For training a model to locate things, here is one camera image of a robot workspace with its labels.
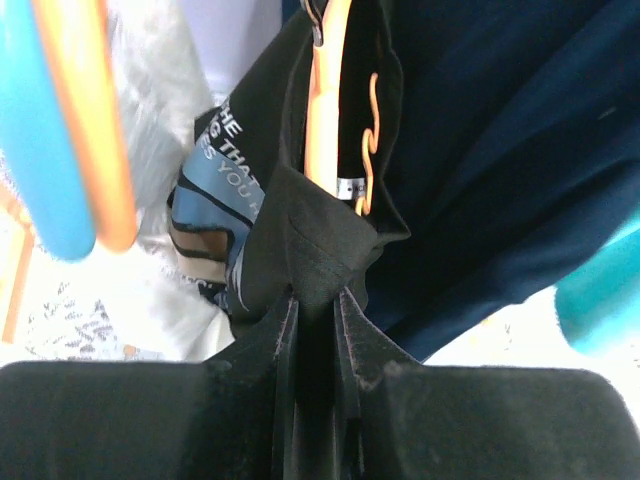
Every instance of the white label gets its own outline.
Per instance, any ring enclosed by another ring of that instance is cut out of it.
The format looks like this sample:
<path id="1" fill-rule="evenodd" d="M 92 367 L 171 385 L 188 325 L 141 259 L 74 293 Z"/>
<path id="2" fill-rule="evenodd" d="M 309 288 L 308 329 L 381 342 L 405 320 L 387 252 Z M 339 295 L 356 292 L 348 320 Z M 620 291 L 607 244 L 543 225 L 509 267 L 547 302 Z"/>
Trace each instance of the white label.
<path id="1" fill-rule="evenodd" d="M 355 200 L 364 197 L 367 190 L 365 178 L 339 178 L 337 197 L 340 200 Z"/>

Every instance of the blue plastic hanger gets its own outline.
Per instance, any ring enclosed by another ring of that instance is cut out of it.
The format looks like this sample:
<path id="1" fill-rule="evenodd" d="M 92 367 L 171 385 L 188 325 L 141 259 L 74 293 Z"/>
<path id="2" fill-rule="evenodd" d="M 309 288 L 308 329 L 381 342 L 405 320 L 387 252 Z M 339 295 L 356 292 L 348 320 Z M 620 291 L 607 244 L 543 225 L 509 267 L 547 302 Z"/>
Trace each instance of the blue plastic hanger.
<path id="1" fill-rule="evenodd" d="M 27 0 L 0 0 L 0 69 L 0 149 L 45 248 L 80 260 L 93 220 Z"/>

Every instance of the navy blue fabric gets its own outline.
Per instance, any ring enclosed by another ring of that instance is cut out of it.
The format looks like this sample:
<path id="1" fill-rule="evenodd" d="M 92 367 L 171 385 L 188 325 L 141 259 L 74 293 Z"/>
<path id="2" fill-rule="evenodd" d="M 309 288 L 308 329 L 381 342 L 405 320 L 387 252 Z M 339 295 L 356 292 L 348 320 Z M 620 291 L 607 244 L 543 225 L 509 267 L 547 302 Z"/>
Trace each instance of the navy blue fabric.
<path id="1" fill-rule="evenodd" d="M 367 315 L 416 358 L 576 269 L 640 196 L 638 0 L 403 0 L 387 185 L 411 239 Z"/>
<path id="2" fill-rule="evenodd" d="M 282 0 L 282 23 L 287 23 L 298 8 L 300 8 L 300 0 Z"/>

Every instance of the orange plastic hanger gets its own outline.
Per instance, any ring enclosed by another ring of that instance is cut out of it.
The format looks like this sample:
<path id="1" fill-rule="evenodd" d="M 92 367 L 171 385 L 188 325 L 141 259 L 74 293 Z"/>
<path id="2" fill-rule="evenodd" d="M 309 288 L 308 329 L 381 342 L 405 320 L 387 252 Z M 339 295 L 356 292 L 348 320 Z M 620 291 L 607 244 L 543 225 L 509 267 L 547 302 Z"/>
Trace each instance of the orange plastic hanger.
<path id="1" fill-rule="evenodd" d="M 135 201 L 106 39 L 105 0 L 31 0 L 100 243 L 136 237 Z"/>
<path id="2" fill-rule="evenodd" d="M 340 74 L 351 0 L 329 0 L 324 15 L 313 4 L 313 0 L 301 0 L 301 4 L 313 23 L 304 172 L 320 188 L 337 196 Z M 356 201 L 358 215 L 371 212 L 373 166 L 370 154 L 377 151 L 380 133 L 377 80 L 378 75 L 374 73 L 369 84 L 374 127 L 373 130 L 366 129 L 362 138 L 362 161 L 367 185 L 365 196 Z"/>

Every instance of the white plastic bag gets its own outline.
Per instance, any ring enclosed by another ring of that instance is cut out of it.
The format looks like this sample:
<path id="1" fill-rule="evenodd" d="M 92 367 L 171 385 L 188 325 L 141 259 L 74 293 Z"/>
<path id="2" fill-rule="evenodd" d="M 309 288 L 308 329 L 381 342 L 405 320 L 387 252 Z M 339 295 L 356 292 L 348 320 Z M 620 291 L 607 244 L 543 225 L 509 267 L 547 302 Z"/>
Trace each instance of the white plastic bag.
<path id="1" fill-rule="evenodd" d="M 193 148 L 194 118 L 213 98 L 178 2 L 109 0 L 108 10 L 136 207 L 146 210 L 166 201 Z"/>
<path id="2" fill-rule="evenodd" d="M 193 148 L 194 119 L 213 97 L 178 2 L 110 0 L 108 10 L 139 230 L 124 255 L 96 245 L 85 271 L 121 341 L 202 361 L 233 337 L 226 314 L 178 273 L 166 200 Z"/>

